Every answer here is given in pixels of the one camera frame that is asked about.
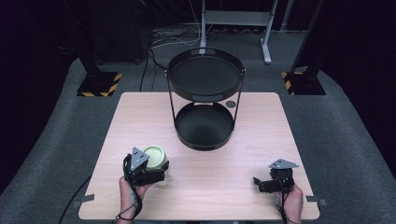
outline wooden tabletop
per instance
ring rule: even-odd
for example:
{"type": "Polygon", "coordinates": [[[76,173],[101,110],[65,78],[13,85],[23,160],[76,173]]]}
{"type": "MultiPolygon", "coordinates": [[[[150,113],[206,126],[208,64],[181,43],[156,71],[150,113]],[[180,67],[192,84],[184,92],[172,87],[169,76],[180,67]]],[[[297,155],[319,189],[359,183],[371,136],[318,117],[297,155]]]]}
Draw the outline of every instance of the wooden tabletop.
{"type": "MultiPolygon", "coordinates": [[[[188,103],[173,93],[176,112],[188,103]]],[[[293,178],[313,195],[288,120],[277,94],[242,92],[229,142],[213,151],[197,151],[177,138],[168,92],[126,92],[109,127],[81,205],[82,219],[114,219],[120,211],[122,161],[133,147],[160,145],[170,162],[163,182],[152,186],[136,219],[272,220],[281,219],[274,193],[260,193],[253,176],[271,180],[277,159],[298,163],[293,178]]],[[[304,202],[303,219],[316,219],[315,203],[304,202]]]]}

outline black round tray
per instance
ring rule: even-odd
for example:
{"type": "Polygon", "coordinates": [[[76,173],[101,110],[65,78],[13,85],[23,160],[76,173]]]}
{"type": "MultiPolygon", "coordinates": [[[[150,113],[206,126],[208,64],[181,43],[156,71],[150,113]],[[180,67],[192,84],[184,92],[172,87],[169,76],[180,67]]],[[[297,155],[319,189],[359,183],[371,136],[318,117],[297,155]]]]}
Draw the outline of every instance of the black round tray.
{"type": "Polygon", "coordinates": [[[177,137],[187,147],[213,150],[224,146],[233,132],[233,116],[223,105],[185,105],[175,120],[177,137]]]}
{"type": "Polygon", "coordinates": [[[211,103],[231,97],[242,86],[245,68],[220,49],[190,49],[171,60],[166,71],[170,88],[186,100],[211,103]]]}

